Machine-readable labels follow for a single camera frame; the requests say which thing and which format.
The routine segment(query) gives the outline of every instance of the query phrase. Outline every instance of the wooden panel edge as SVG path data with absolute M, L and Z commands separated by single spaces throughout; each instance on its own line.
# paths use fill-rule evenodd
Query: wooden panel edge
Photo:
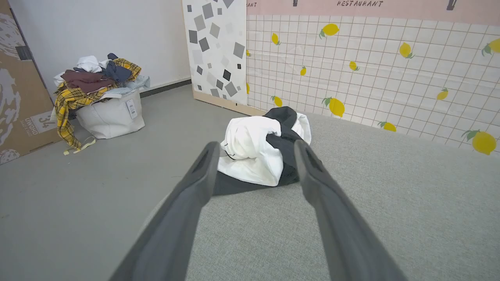
M 248 105 L 239 104 L 229 99 L 224 99 L 197 91 L 194 88 L 192 90 L 192 93 L 195 100 L 209 103 L 228 110 L 236 111 L 248 116 L 262 116 L 266 113 L 265 111 L 250 107 Z

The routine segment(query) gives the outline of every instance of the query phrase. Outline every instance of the white wall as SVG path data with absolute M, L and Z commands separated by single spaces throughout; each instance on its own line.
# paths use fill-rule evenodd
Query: white wall
M 180 0 L 10 0 L 48 87 L 78 58 L 108 53 L 131 61 L 151 86 L 190 77 Z

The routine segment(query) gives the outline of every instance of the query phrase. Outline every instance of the pink banner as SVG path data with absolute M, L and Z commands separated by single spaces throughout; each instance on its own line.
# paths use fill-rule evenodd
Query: pink banner
M 246 13 L 378 17 L 500 26 L 500 0 L 247 0 Z

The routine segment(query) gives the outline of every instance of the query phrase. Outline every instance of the grid pattern wallpaper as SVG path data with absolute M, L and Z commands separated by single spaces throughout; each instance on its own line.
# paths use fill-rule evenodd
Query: grid pattern wallpaper
M 320 37 L 328 24 L 339 31 Z M 488 151 L 500 138 L 500 50 L 494 43 L 483 50 L 497 39 L 500 26 L 248 15 L 247 103 L 340 118 L 324 103 L 335 98 L 345 108 L 342 119 L 387 130 L 381 125 L 390 123 L 397 133 L 450 147 L 479 151 L 466 131 L 487 132 L 492 138 L 482 152 L 500 156 L 500 145 Z M 405 43 L 411 55 L 402 51 Z

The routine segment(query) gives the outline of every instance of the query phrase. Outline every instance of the black and white garment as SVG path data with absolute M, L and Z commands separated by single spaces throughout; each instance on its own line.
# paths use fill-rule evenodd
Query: black and white garment
M 221 156 L 213 195 L 229 195 L 285 186 L 299 180 L 294 143 L 311 143 L 307 116 L 288 106 L 264 116 L 232 119 L 220 143 Z

